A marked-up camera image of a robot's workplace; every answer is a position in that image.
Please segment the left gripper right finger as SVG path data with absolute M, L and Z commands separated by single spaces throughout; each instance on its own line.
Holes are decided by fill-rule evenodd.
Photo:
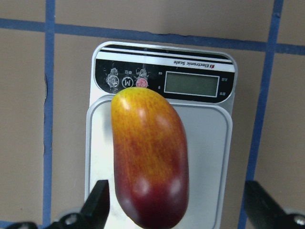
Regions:
M 303 229 L 302 213 L 286 213 L 257 181 L 246 181 L 244 210 L 255 229 Z

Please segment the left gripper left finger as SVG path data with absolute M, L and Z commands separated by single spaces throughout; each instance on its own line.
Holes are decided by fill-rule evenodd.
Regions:
M 110 212 L 108 180 L 99 180 L 79 212 L 64 215 L 46 229 L 103 229 Z

